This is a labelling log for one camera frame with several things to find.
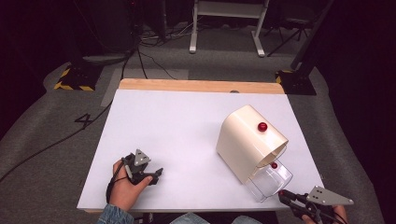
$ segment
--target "white tabletop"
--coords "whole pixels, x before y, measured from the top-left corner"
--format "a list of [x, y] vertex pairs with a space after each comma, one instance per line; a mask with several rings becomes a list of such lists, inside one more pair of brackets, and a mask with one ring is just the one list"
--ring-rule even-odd
[[106, 206], [113, 163], [137, 148], [151, 157], [146, 172], [163, 168], [163, 175], [144, 190], [134, 211], [285, 208], [276, 195], [257, 203], [216, 152], [221, 123], [244, 105], [252, 105], [289, 139], [279, 158], [293, 173], [285, 189], [304, 194], [323, 186], [287, 95], [117, 90], [78, 209]]

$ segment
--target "person's arm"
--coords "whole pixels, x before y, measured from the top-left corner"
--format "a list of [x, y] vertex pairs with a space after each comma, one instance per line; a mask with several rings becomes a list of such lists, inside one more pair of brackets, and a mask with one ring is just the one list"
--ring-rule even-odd
[[[338, 216], [335, 215], [335, 218], [341, 221], [341, 223], [347, 224], [347, 212], [345, 207], [343, 205], [335, 205], [332, 207], [332, 209], [334, 210], [335, 214], [338, 214]], [[307, 215], [303, 215], [303, 221], [305, 222], [305, 224], [315, 224], [315, 222]]]
[[[121, 161], [117, 161], [113, 165], [113, 174], [116, 172], [120, 163]], [[114, 183], [113, 190], [111, 190], [109, 204], [106, 205], [97, 224], [130, 224], [134, 222], [134, 218], [128, 214], [128, 210], [134, 206], [139, 194], [149, 184], [152, 177], [148, 176], [139, 184], [133, 185], [128, 178], [125, 178], [126, 176], [125, 167], [122, 166], [115, 178], [116, 182]]]

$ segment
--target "denim sleeve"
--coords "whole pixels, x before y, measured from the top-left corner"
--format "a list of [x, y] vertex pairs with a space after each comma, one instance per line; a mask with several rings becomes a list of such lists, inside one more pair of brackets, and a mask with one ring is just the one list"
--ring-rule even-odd
[[96, 224], [132, 224], [134, 218], [122, 209], [107, 204]]
[[232, 224], [262, 224], [262, 223], [251, 217], [240, 216], [237, 217]]

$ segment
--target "red knob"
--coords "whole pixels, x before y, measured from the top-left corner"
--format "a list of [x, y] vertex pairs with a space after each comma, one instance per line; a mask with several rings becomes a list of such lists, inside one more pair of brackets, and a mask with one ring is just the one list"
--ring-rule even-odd
[[259, 125], [257, 126], [257, 128], [259, 129], [260, 132], [263, 133], [263, 132], [267, 131], [268, 126], [267, 126], [266, 123], [261, 122], [261, 123], [259, 123]]
[[276, 169], [276, 168], [277, 168], [276, 162], [271, 163], [271, 167], [272, 167], [273, 169]]

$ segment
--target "clear container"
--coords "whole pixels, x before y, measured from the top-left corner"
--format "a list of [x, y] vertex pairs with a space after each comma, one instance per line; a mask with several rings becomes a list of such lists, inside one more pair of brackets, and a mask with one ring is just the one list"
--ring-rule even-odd
[[256, 201], [262, 203], [285, 188], [292, 178], [293, 174], [279, 160], [275, 160], [269, 165], [258, 167], [245, 185]]

